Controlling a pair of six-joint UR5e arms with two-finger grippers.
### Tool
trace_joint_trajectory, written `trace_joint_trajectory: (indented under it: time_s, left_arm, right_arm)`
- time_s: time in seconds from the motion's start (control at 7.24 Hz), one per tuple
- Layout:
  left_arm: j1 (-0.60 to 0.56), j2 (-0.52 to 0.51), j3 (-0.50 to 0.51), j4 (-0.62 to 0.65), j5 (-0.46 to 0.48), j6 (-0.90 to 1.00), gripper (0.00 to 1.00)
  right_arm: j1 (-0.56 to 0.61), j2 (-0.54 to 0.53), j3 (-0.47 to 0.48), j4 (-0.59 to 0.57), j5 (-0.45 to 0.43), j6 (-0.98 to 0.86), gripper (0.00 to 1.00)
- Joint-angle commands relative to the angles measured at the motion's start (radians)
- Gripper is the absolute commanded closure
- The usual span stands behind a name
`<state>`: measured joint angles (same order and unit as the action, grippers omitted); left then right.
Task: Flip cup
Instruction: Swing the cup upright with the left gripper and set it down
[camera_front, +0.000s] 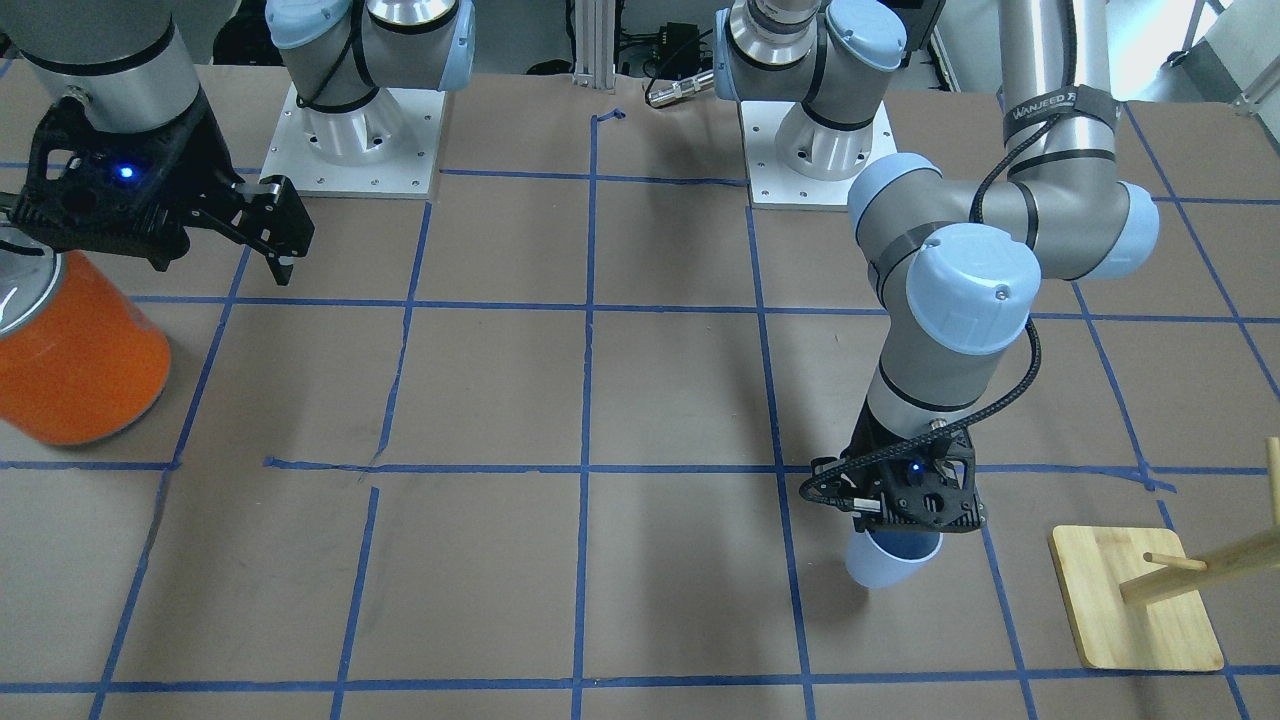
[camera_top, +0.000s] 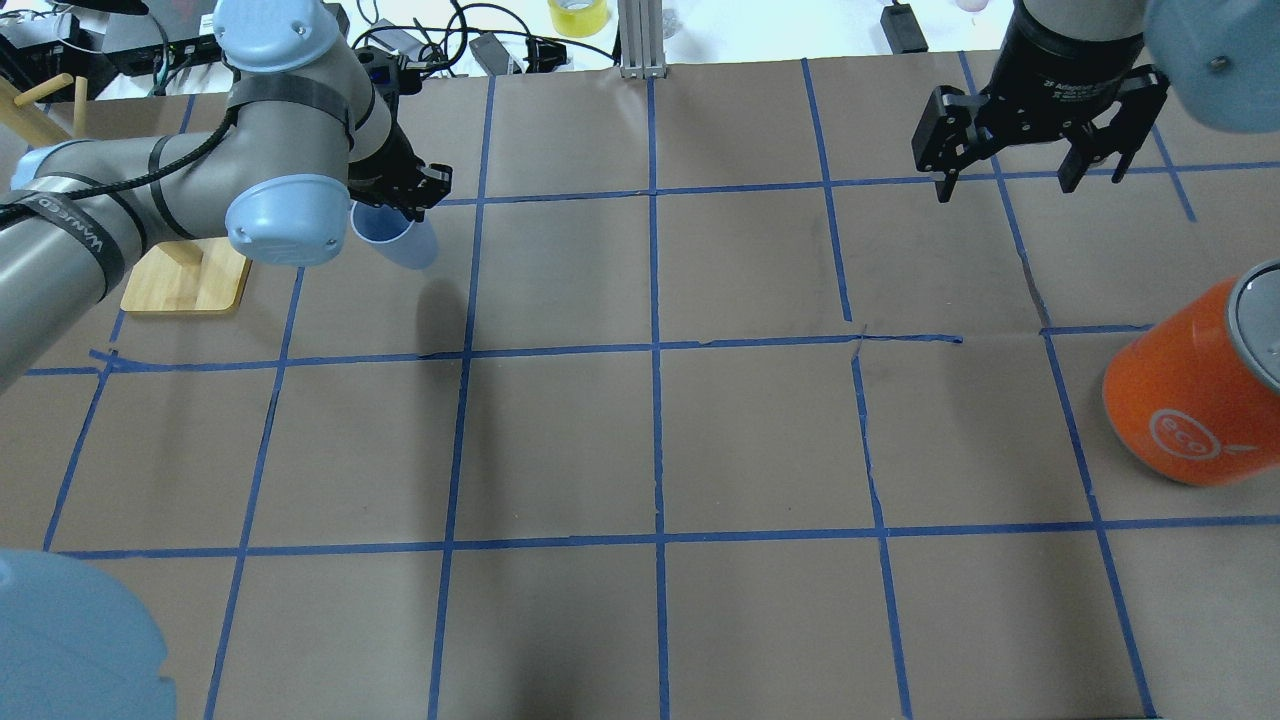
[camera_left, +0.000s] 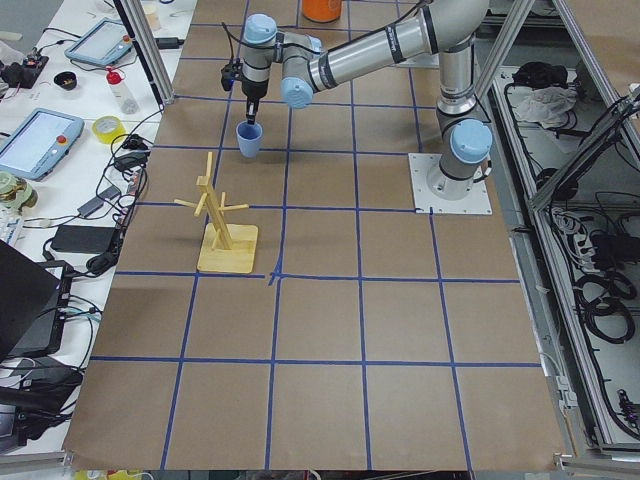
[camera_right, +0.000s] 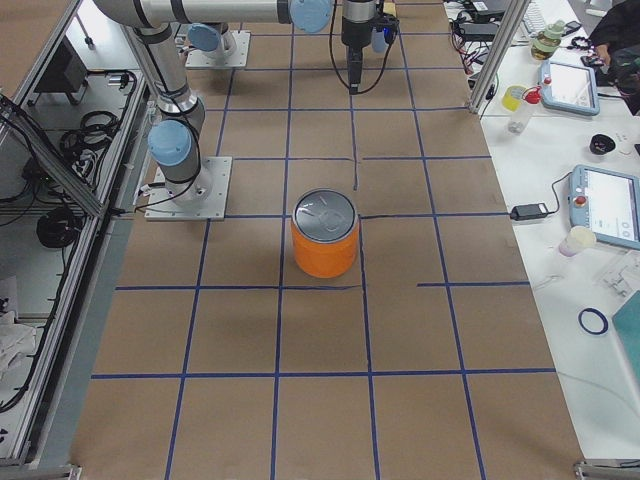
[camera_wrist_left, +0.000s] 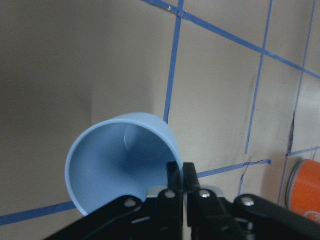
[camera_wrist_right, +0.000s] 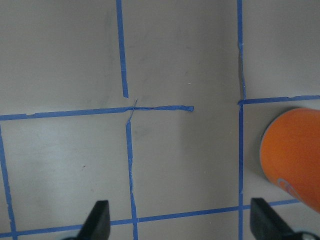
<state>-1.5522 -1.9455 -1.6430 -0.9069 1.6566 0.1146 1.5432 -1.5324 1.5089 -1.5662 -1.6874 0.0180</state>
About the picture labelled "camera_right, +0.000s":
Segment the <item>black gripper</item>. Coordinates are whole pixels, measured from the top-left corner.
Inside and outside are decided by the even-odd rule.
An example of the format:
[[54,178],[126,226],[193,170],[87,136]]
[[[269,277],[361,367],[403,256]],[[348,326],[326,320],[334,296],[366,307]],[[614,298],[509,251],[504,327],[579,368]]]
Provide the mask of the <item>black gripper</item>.
[[[400,21],[397,17],[375,17],[364,23],[355,23],[342,20],[341,41],[346,46],[347,75],[345,83],[350,95],[362,95],[368,93],[377,86],[387,66],[387,60],[392,45],[399,32]],[[384,29],[387,48],[382,60],[380,72],[374,83],[367,89],[360,91],[363,70],[363,49],[371,44],[372,30]]]

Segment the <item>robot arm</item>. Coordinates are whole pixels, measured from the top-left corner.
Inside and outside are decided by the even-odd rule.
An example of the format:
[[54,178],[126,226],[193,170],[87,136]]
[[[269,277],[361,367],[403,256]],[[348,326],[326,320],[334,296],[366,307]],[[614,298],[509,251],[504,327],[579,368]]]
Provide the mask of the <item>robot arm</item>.
[[[147,82],[173,106],[189,98],[186,70],[177,52],[173,23],[279,23],[317,33],[335,20],[332,1],[97,1],[97,8],[133,36],[134,56]],[[347,47],[348,82],[357,95],[361,83],[363,49],[374,34],[384,34],[392,45],[399,20],[384,11],[382,1],[342,3],[341,42]]]
[[151,127],[147,144],[164,176],[167,200],[178,205],[197,202],[212,186],[199,145],[205,108],[189,86],[172,27],[125,26],[123,32],[159,108],[160,120]]

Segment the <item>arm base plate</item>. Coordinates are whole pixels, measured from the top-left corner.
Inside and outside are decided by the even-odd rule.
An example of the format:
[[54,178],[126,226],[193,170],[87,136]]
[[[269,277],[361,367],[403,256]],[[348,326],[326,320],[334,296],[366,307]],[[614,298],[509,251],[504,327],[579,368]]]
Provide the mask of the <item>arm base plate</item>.
[[169,183],[152,189],[150,207],[145,208],[148,221],[222,221],[225,218],[232,171],[231,157],[204,157],[193,184]]
[[188,70],[227,70],[245,68],[248,61],[251,33],[229,30],[212,51],[192,49],[185,66]]

